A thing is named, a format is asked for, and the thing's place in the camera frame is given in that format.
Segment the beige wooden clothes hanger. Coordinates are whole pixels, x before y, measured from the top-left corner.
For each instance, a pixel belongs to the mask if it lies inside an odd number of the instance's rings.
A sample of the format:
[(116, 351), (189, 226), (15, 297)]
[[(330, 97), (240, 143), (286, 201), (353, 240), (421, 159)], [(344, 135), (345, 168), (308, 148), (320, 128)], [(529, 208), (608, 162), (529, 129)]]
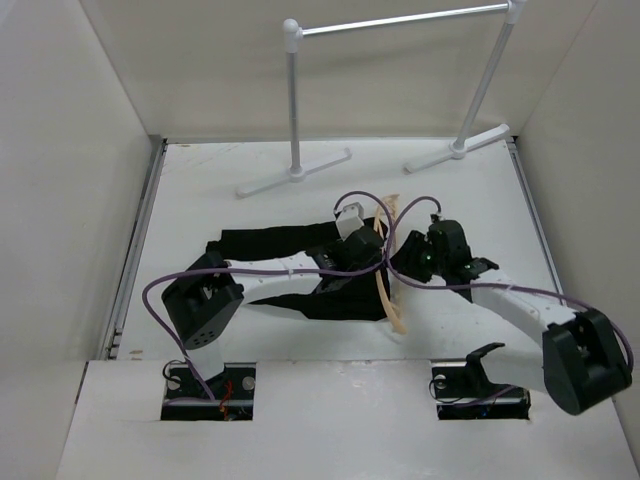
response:
[[(399, 216), (399, 197), (398, 193), (393, 193), (382, 198), (393, 221)], [(401, 295), (394, 285), (393, 276), (389, 274), (388, 269), (380, 269), (375, 272), (375, 282), (379, 300), (392, 331), (398, 335), (406, 335), (408, 329), (403, 321)]]

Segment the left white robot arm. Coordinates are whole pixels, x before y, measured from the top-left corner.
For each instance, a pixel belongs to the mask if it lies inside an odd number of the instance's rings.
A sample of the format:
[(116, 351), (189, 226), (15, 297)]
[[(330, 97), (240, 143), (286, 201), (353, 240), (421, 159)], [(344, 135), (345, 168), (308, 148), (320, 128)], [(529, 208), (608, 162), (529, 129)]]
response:
[(384, 311), (373, 266), (384, 240), (369, 225), (341, 239), (329, 224), (228, 231), (162, 293), (195, 369), (190, 386), (206, 399), (224, 387), (218, 340), (245, 304), (274, 306), (311, 320), (377, 321)]

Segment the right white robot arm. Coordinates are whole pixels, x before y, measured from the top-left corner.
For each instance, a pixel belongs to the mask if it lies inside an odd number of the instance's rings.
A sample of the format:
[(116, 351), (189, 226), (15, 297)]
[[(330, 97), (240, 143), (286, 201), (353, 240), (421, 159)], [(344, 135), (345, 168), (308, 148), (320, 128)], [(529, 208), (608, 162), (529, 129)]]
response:
[(492, 342), (467, 354), (463, 380), (477, 402), (524, 388), (577, 416), (632, 384), (631, 350), (604, 313), (516, 285), (497, 263), (472, 254), (455, 220), (434, 216), (427, 232), (411, 231), (389, 265), (414, 287), (443, 279), (445, 289), (498, 315), (538, 347), (532, 353)]

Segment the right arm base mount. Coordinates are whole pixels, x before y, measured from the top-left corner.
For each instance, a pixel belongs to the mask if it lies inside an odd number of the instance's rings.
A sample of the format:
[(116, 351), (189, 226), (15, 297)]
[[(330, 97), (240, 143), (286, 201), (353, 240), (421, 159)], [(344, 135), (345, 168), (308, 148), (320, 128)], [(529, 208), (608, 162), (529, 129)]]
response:
[(429, 393), (441, 421), (528, 420), (528, 390), (493, 384), (464, 362), (434, 364)]

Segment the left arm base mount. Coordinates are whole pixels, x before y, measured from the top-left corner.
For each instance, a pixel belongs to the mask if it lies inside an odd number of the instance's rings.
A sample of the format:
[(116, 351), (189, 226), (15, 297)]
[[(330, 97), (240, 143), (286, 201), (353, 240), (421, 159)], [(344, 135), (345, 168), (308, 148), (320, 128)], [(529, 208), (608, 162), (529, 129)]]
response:
[(165, 389), (162, 421), (251, 421), (256, 389), (256, 365), (227, 363), (207, 382), (210, 397), (184, 363), (168, 362), (162, 369)]

